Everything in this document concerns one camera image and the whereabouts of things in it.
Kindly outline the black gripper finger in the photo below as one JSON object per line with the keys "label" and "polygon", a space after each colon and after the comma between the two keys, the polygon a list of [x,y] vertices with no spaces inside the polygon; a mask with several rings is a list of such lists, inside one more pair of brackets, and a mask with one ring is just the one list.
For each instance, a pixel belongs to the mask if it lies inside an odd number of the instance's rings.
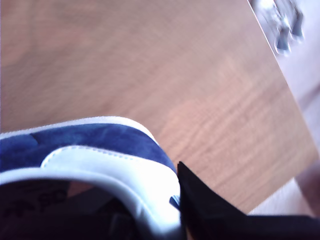
{"label": "black gripper finger", "polygon": [[137,238],[135,221],[131,216],[114,214],[109,225],[110,240],[135,240]]}
{"label": "black gripper finger", "polygon": [[249,240],[240,229],[246,215],[211,190],[183,162],[177,165],[180,211],[195,240]]}

